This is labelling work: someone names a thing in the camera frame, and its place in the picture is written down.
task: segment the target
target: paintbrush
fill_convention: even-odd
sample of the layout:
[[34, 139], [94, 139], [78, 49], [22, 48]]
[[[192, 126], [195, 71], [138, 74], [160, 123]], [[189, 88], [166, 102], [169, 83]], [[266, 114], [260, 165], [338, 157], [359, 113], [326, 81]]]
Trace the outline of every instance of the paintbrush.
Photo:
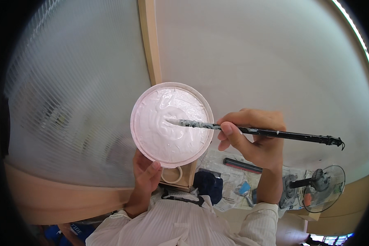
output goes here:
[[[198, 121], [191, 121], [191, 120], [183, 120], [183, 119], [166, 119], [171, 124], [185, 126], [185, 127], [197, 127], [197, 128], [207, 128], [212, 130], [221, 130], [220, 125], [213, 124], [213, 123], [205, 123], [205, 122], [198, 122]], [[332, 136], [316, 136], [316, 135], [309, 135], [309, 134], [302, 134], [302, 133], [295, 133], [295, 132], [287, 132], [287, 131], [274, 131], [274, 130], [267, 130], [267, 129], [260, 129], [260, 128], [248, 128], [248, 127], [238, 127], [239, 130], [246, 134], [252, 135], [261, 135], [266, 137], [279, 137], [282, 139], [293, 139], [293, 140], [300, 140], [300, 141], [307, 141], [307, 142], [318, 142], [320, 144], [326, 145], [336, 145], [342, 146], [342, 150], [344, 149], [344, 142], [338, 137]]]

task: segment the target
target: frosted glass panel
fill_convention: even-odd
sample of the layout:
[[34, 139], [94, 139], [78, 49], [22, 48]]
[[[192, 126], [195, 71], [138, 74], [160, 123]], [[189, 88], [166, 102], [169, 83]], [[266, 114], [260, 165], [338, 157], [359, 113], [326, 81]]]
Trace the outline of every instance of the frosted glass panel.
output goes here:
[[7, 72], [7, 162], [53, 181], [132, 187], [130, 114], [149, 87], [135, 0], [43, 3]]

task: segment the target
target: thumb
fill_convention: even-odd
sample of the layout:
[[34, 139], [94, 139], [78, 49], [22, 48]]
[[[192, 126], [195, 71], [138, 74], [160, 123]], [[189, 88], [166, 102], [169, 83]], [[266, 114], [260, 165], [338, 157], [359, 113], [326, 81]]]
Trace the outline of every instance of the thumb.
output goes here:
[[252, 161], [255, 157], [254, 154], [257, 151], [257, 146], [253, 145], [243, 133], [231, 122], [223, 122], [221, 124], [221, 130], [226, 135], [230, 144], [245, 157], [246, 160]]
[[142, 181], [150, 180], [160, 169], [161, 164], [158, 161], [153, 161], [151, 165], [148, 166], [146, 171], [144, 171], [139, 178]]

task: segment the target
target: paint container lid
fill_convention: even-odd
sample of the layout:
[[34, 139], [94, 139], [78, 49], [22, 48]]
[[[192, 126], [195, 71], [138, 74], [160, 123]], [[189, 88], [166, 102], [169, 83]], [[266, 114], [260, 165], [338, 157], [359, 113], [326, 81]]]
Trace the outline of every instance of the paint container lid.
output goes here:
[[166, 118], [213, 123], [211, 107], [196, 89], [176, 82], [152, 86], [137, 100], [130, 129], [137, 148], [164, 168], [197, 160], [208, 148], [213, 130], [172, 125]]

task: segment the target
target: black lanyard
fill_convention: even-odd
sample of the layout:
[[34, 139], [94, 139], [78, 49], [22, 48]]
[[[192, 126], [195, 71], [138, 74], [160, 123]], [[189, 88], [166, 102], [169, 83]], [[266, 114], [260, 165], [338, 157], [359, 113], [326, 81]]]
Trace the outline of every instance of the black lanyard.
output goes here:
[[168, 196], [168, 190], [166, 188], [164, 188], [164, 194], [161, 196], [161, 199], [169, 199], [169, 200], [177, 200], [177, 201], [183, 201], [183, 202], [191, 202], [191, 203], [197, 204], [200, 207], [202, 207], [202, 204], [205, 201], [204, 198], [202, 198], [201, 196], [197, 196], [198, 197], [198, 201], [193, 201], [193, 200], [185, 199], [185, 198], [182, 198], [182, 197], [174, 197], [174, 196], [169, 196], [167, 198], [164, 198], [165, 196]]

